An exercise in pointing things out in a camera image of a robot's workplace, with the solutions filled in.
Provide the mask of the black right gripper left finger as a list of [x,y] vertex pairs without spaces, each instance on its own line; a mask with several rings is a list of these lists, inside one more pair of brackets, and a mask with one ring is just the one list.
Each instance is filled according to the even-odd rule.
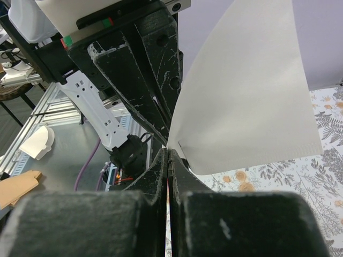
[[164,256],[168,152],[122,191],[25,197],[1,234],[1,256]]

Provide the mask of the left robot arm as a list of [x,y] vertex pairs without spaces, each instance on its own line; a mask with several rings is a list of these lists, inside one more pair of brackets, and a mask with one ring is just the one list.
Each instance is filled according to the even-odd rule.
[[135,121],[165,145],[181,90],[180,11],[190,1],[38,1],[61,43],[88,77],[60,88],[89,120],[110,159],[130,175],[147,141],[132,135],[104,106],[99,92],[114,92]]

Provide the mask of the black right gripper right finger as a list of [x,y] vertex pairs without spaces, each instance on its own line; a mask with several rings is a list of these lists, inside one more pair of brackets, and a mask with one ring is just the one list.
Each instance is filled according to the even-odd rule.
[[215,192],[168,153],[173,256],[329,256],[310,206],[292,192]]

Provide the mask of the white paper coffee filter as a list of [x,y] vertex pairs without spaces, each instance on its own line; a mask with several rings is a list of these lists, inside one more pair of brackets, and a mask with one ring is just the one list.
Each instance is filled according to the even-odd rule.
[[319,155],[292,1],[234,1],[184,79],[167,148],[198,175]]

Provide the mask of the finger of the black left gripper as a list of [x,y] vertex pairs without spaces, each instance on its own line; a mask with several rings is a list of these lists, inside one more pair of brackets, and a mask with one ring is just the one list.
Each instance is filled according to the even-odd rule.
[[181,89],[183,53],[173,16],[145,16],[135,22],[143,85],[139,112],[153,126],[169,126]]
[[88,53],[94,65],[123,98],[136,121],[166,145],[167,124],[148,90],[147,80],[129,44],[120,43],[106,50],[100,42],[95,41],[89,45]]

